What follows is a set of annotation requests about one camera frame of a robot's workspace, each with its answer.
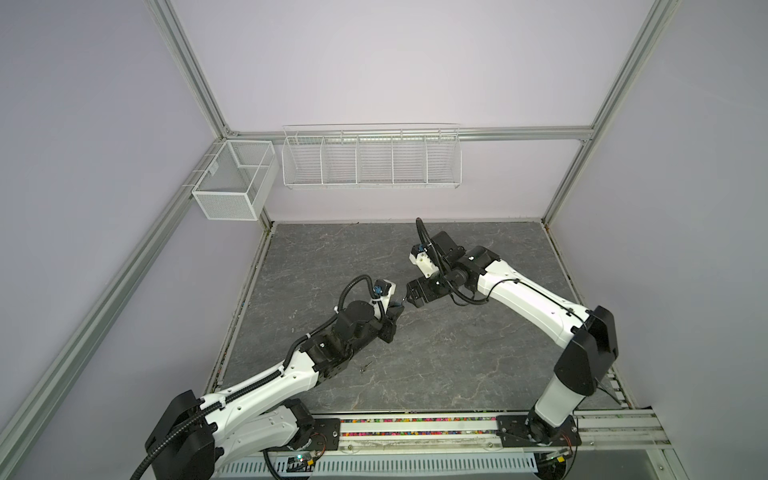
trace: red wire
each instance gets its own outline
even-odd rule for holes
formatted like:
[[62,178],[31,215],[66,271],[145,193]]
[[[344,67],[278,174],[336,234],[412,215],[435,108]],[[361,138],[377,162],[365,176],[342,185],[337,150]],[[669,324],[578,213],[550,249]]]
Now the red wire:
[[318,456],[317,456],[317,458],[320,458],[320,457],[322,457],[322,456],[323,456],[323,453],[325,453],[325,452],[326,452],[326,445],[328,445],[328,439],[326,438],[326,436],[325,436],[325,435],[323,435],[323,434],[322,434],[322,433],[320,433],[320,432],[314,432],[312,435],[310,435],[310,438],[312,438],[312,437],[313,437],[313,436],[315,436],[315,435],[320,435],[321,437],[323,437],[323,451],[322,451],[322,452],[320,452],[320,455],[318,455]]
[[573,445],[571,445],[571,439],[568,438],[568,435],[563,434],[563,438],[565,439],[565,442],[568,443],[568,451],[571,452],[571,455],[574,454],[574,448]]

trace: light purple wall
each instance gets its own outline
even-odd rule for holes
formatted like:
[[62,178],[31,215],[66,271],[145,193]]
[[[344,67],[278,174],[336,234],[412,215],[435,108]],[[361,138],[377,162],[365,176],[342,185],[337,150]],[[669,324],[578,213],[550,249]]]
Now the light purple wall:
[[130,477],[168,402],[204,393],[259,238],[192,205],[16,480]]
[[652,0],[175,0],[236,131],[584,125]]
[[766,477],[766,25],[684,2],[553,226],[691,480]]
[[[213,135],[141,0],[3,2],[0,65],[1,428]],[[130,475],[204,386],[259,235],[192,206],[17,478]]]

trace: wire mesh basket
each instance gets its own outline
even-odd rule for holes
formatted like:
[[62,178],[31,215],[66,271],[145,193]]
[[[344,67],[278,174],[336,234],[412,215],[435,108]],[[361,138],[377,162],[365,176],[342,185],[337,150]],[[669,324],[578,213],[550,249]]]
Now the wire mesh basket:
[[210,220],[258,220],[279,169],[271,141],[227,140],[192,194]]
[[284,128],[287,187],[457,187],[462,182],[457,125],[323,127],[328,126]]

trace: black metal bracket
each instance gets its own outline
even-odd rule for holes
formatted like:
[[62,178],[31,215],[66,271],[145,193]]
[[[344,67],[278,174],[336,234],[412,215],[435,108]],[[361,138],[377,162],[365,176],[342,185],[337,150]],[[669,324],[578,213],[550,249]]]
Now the black metal bracket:
[[[310,436],[310,444],[301,451],[308,450],[323,450],[323,443],[328,441],[325,445],[326,452],[329,450],[339,449],[339,438],[341,437],[341,419],[315,419],[315,425],[312,427],[312,435]],[[282,447],[275,447],[270,449],[272,452],[295,452],[288,448],[288,445]]]
[[[528,436],[528,426],[526,425],[526,419],[528,415],[497,415],[496,425],[498,435],[502,439],[502,447],[531,447],[537,446],[537,443],[531,440]],[[567,447],[568,442],[564,437],[568,437],[571,441],[571,446],[575,447],[581,445],[581,436],[576,428],[576,423],[572,416],[568,416],[565,422],[558,430],[559,435],[555,435],[552,438],[552,443],[548,446],[553,447]]]

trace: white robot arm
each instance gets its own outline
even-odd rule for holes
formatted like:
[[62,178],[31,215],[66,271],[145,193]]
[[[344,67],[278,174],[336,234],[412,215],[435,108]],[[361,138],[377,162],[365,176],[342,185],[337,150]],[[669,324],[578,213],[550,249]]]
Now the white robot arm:
[[[595,392],[599,379],[618,357],[613,314],[600,306],[587,310],[555,295],[484,247],[466,251],[446,232],[430,237],[420,219],[416,219],[416,228],[421,243],[413,246],[410,259],[424,277],[408,283],[406,299],[417,308],[445,295],[457,295],[474,305],[494,299],[546,333],[564,352],[547,388],[528,413],[525,427],[507,436],[519,438],[516,445],[524,445],[526,439],[550,445],[567,435],[573,410]],[[466,296],[459,286],[473,296]],[[474,298],[476,293],[483,297]]]
[[[362,281],[371,300],[345,305],[347,293]],[[390,301],[395,291],[388,280],[358,276],[342,291],[334,315],[297,339],[281,363],[199,399],[191,390],[178,395],[146,441],[147,457],[131,479],[152,465],[158,480],[207,480],[216,468],[268,448],[310,450],[316,422],[290,397],[344,370],[374,339],[392,342],[403,311]]]
[[[446,295],[473,305],[494,299],[564,349],[555,375],[528,415],[504,424],[497,418],[503,446],[564,445],[560,440],[578,445],[571,414],[594,393],[597,379],[618,355],[611,313],[601,307],[587,310],[549,292],[484,247],[466,251],[445,232],[430,237],[421,219],[416,225],[421,243],[412,248],[410,259],[423,276],[408,283],[406,300],[419,308]],[[347,293],[362,281],[370,301],[345,306]],[[199,399],[191,391],[177,396],[145,443],[147,458],[131,479],[138,480],[152,465],[158,480],[207,480],[216,468],[273,447],[313,450],[319,425],[301,401],[290,397],[335,376],[374,339],[392,342],[404,308],[391,301],[395,291],[392,282],[358,276],[342,292],[336,313],[297,339],[283,362]],[[475,298],[478,293],[483,297]]]

